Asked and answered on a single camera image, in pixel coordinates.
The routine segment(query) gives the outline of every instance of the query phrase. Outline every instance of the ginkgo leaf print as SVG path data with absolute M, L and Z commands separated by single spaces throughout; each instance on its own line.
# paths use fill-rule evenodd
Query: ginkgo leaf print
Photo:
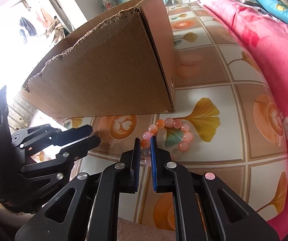
M 166 139 L 165 139 L 165 147 L 172 147 L 182 141 L 183 138 L 183 131 L 181 129 L 176 128 L 168 128 L 166 129 Z
M 249 54 L 247 54 L 245 51 L 242 51 L 242 60 L 250 64 L 259 73 L 261 72 L 255 60 L 253 60 L 253 58 Z
M 183 40 L 186 40 L 186 41 L 188 41 L 188 42 L 190 42 L 190 43 L 193 43 L 193 42 L 195 42 L 196 39 L 197 39 L 197 34 L 196 34 L 196 33 L 189 32 L 189 33 L 186 33 L 186 34 L 183 36 L 182 39 L 183 39 Z
M 69 126 L 70 126 L 70 125 L 71 125 L 71 122 L 70 122 L 70 121 L 64 123 L 64 127 L 65 127 L 66 129 L 69 129 Z
M 179 119 L 189 121 L 202 140 L 211 142 L 216 129 L 220 126 L 220 118 L 216 117 L 219 114 L 220 111 L 209 98 L 201 98 L 190 115 Z
M 275 206 L 277 213 L 280 214 L 284 208 L 287 189 L 288 189 L 288 180 L 286 178 L 285 171 L 283 171 L 281 173 L 274 198 L 271 200 L 271 202 L 267 203 L 265 206 L 258 209 L 257 212 L 268 207 L 269 205 L 273 205 Z
M 64 121 L 63 121 L 63 123 L 64 123 L 64 127 L 65 128 L 69 128 L 69 126 L 70 126 L 70 124 L 71 124 L 71 122 L 69 121 L 69 120 L 71 120 L 71 122 L 72 122 L 72 128 L 78 128 L 78 127 L 80 127 L 81 125 L 82 125 L 82 122 L 83 122 L 83 117 L 76 117 L 76 118 L 67 118 L 67 119 L 65 119 Z
M 228 63 L 228 65 L 230 65 L 231 63 L 236 62 L 236 61 L 245 61 L 248 64 L 250 64 L 257 72 L 261 73 L 261 70 L 260 70 L 259 66 L 257 65 L 257 63 L 255 62 L 255 60 L 245 51 L 242 51 L 242 58 L 241 59 L 232 60 Z
M 82 125 L 83 118 L 82 117 L 76 117 L 76 118 L 71 118 L 73 122 L 73 128 L 78 128 L 80 125 Z
M 182 43 L 182 40 L 174 41 L 174 46 L 180 45 L 181 43 Z

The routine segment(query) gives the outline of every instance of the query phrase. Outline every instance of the torn cardboard edge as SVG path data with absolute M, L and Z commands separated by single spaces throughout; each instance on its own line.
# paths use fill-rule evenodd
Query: torn cardboard edge
M 101 29 L 101 28 L 109 25 L 109 24 L 112 23 L 112 22 L 115 22 L 116 20 L 118 20 L 118 19 L 120 19 L 120 18 L 126 18 L 127 15 L 132 15 L 132 14 L 137 13 L 137 12 L 139 12 L 139 11 L 140 11 L 140 8 L 139 8 L 139 7 L 131 7 L 131 8 L 126 9 L 126 10 L 121 10 L 121 11 L 119 11 L 119 13 L 117 13 L 117 14 L 115 14 L 115 15 L 107 18 L 107 19 L 105 19 L 103 22 L 101 22 L 100 24 L 98 24 L 95 28 L 91 29 L 91 30 L 88 31 L 84 36 L 82 36 L 73 46 L 71 46 L 70 48 L 66 49 L 66 50 L 65 50 L 64 52 L 62 52 L 61 54 L 57 54 L 57 55 L 53 56 L 51 59 L 49 59 L 49 60 L 45 63 L 45 66 L 42 68 L 42 70 L 41 70 L 39 73 L 37 73 L 36 75 L 34 75 L 34 76 L 32 76 L 31 78 L 29 78 L 29 80 L 28 80 L 28 82 L 27 82 L 27 84 L 26 84 L 26 87 L 22 87 L 22 88 L 29 93 L 29 84 L 30 84 L 30 82 L 32 82 L 35 77 L 41 77 L 44 69 L 47 67 L 47 65 L 48 65 L 51 61 L 53 61 L 53 60 L 58 60 L 58 61 L 62 62 L 63 58 L 64 58 L 69 52 L 71 52 L 71 51 L 72 51 L 73 49 L 75 49 L 75 48 L 77 49 L 77 47 L 81 44 L 81 42 L 82 42 L 83 40 L 85 40 L 89 35 L 93 34 L 95 31 L 98 31 L 99 29 Z M 156 50 L 156 46 L 155 46 L 155 44 L 154 44 L 154 41 L 152 40 L 152 38 L 151 38 L 150 40 L 151 40 L 151 43 L 154 45 L 154 48 L 155 48 L 155 50 Z M 163 72 L 163 76 L 165 76 L 164 71 L 163 71 L 163 68 L 160 68 L 160 70 Z
M 30 73 L 28 78 L 23 83 L 22 88 L 25 89 L 27 87 L 28 81 L 35 75 L 37 75 L 41 70 L 45 67 L 46 63 L 57 56 L 59 51 L 66 51 L 70 47 L 74 46 L 74 44 L 82 38 L 85 34 L 87 34 L 89 31 L 94 29 L 97 25 L 101 24 L 104 20 L 109 19 L 110 17 L 118 14 L 122 10 L 127 10 L 129 8 L 135 7 L 139 2 L 142 0 L 131 0 L 128 2 L 125 2 L 123 4 L 119 4 L 118 6 L 115 6 L 97 16 L 90 19 L 86 23 L 84 23 L 82 26 L 74 30 L 72 33 L 70 33 L 65 39 L 59 41 L 59 43 L 56 44 L 45 56 L 44 58 L 37 64 L 37 66 L 34 68 L 34 70 Z

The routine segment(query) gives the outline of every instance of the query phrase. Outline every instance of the corrugated cardboard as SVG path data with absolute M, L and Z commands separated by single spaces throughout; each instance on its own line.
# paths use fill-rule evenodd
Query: corrugated cardboard
M 163 0 L 132 0 L 60 41 L 21 94 L 51 117 L 172 112 L 174 69 Z

